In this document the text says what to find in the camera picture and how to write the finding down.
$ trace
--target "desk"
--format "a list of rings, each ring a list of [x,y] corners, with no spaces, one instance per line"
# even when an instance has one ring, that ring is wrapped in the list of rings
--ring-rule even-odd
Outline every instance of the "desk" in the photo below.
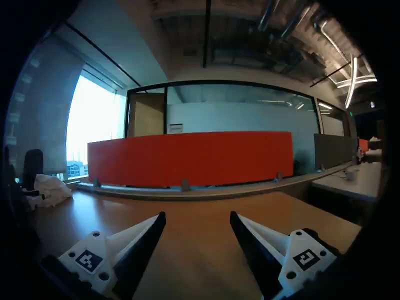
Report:
[[[345,174],[340,171],[314,180],[312,185],[352,199],[375,202],[381,182],[382,164],[380,162],[364,162],[359,165],[352,165],[347,169],[349,171],[358,170],[356,180],[349,181],[342,178]]]
[[[283,234],[311,228],[342,253],[360,230],[282,192],[212,201],[145,201],[75,191],[56,207],[39,208],[33,222],[44,250],[59,256],[93,230],[112,235],[164,211],[164,231],[134,300],[260,299],[229,223],[232,210]]]

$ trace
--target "office chair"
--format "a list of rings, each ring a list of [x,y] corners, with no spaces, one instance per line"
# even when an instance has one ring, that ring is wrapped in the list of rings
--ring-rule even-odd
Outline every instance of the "office chair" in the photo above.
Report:
[[[34,190],[36,174],[43,174],[43,152],[32,149],[26,152],[23,162],[22,188]]]

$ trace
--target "window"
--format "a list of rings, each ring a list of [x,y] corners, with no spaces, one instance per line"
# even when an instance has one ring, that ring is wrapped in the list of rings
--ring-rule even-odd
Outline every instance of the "window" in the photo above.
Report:
[[[294,174],[315,171],[314,134],[318,115],[311,97],[292,92],[234,84],[170,86],[166,128],[175,133],[224,131],[291,132]]]
[[[350,136],[349,122],[346,112],[318,99],[323,133],[332,136]]]
[[[126,97],[79,77],[66,131],[68,177],[82,175],[88,164],[88,143],[124,137]]]

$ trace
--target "red divider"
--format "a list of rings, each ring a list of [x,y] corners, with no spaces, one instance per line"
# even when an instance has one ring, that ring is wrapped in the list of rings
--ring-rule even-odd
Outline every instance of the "red divider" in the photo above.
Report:
[[[135,187],[246,183],[293,175],[290,132],[163,134],[92,142],[89,180]]]
[[[368,151],[368,140],[366,139],[359,139],[359,147],[361,148],[362,151],[367,152]]]

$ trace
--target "exposed ceiling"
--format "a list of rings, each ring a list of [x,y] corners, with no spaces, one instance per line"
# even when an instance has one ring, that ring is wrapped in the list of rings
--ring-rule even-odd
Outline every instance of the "exposed ceiling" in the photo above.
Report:
[[[91,72],[98,71],[98,77],[104,75],[118,86],[115,89],[126,91],[137,84],[121,68],[142,86],[190,79],[185,72],[178,76],[176,72],[190,70],[185,65],[189,61],[203,65],[206,20],[205,0],[82,0],[68,22],[118,66],[68,26],[62,25],[56,35],[94,67]],[[236,80],[265,78],[258,82],[342,106],[349,84],[338,88],[337,83],[349,80],[350,64],[330,76],[330,81],[312,89],[310,85],[352,56],[360,57],[357,76],[373,76],[360,50],[316,2],[211,0],[207,41],[206,67],[212,69],[213,78],[208,73],[206,79],[231,79],[215,71],[240,66],[257,73]],[[356,88],[369,84],[359,83]]]
[[[151,6],[151,18],[162,28],[175,52],[182,57],[195,57],[201,62],[206,1],[147,1]],[[265,69],[312,84],[350,62],[351,56],[360,55],[360,50],[340,24],[316,2],[211,1],[209,64]],[[364,59],[359,59],[358,65],[358,76],[372,72]],[[329,79],[333,83],[340,82],[348,80],[350,75],[351,67],[348,65]],[[348,87],[340,88],[337,95],[346,94],[347,90]]]

